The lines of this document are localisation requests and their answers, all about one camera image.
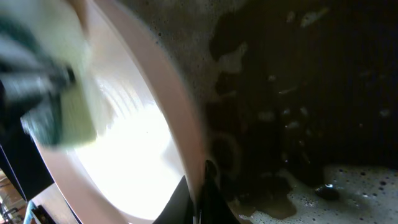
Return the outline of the dark brown tray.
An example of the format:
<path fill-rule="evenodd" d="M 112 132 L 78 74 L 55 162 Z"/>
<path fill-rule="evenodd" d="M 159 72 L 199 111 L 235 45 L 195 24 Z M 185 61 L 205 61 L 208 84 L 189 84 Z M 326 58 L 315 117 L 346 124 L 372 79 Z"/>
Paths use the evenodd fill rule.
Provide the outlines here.
<path fill-rule="evenodd" d="M 397 222 L 396 1 L 124 1 L 181 71 L 239 223 Z"/>

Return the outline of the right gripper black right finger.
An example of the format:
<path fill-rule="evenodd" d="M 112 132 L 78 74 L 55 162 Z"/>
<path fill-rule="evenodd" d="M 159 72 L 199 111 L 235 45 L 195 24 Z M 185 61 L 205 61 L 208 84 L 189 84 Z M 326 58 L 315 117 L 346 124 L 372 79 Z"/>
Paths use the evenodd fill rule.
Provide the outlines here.
<path fill-rule="evenodd" d="M 215 177 L 216 166 L 210 160 L 206 160 L 205 179 L 201 188 L 200 223 L 239 224 L 220 193 Z"/>

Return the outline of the green yellow sponge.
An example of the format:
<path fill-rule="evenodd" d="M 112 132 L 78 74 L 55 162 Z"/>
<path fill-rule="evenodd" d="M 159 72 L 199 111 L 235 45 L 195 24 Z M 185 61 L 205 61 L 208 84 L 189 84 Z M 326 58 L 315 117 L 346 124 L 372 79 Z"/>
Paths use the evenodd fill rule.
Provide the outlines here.
<path fill-rule="evenodd" d="M 66 1 L 1 1 L 1 132 L 43 147 L 96 138 L 82 87 L 86 41 Z"/>

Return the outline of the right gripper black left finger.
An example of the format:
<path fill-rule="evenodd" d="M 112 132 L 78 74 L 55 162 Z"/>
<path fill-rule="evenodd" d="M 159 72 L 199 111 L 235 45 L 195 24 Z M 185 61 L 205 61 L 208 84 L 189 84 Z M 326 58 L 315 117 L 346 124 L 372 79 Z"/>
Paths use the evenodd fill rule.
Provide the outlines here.
<path fill-rule="evenodd" d="M 193 211 L 187 180 L 183 176 L 169 202 L 153 224 L 193 224 Z"/>

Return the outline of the pink plastic plate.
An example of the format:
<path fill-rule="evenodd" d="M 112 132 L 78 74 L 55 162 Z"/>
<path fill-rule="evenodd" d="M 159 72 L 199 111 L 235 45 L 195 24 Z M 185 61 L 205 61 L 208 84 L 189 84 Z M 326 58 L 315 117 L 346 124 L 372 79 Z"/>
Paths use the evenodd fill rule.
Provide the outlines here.
<path fill-rule="evenodd" d="M 86 41 L 82 85 L 96 138 L 40 147 L 82 223 L 153 223 L 185 176 L 193 222 L 203 139 L 190 97 L 149 28 L 117 1 L 66 1 Z"/>

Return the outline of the black soapy water tray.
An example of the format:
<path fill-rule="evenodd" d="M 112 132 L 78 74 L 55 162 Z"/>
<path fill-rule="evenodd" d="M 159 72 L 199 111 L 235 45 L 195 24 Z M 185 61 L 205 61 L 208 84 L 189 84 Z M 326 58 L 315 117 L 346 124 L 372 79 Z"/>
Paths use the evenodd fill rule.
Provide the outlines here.
<path fill-rule="evenodd" d="M 56 87 L 38 94 L 29 90 L 21 100 L 8 103 L 8 92 L 1 84 L 1 168 L 26 202 L 57 185 L 38 146 L 61 143 L 61 94 L 67 89 Z"/>

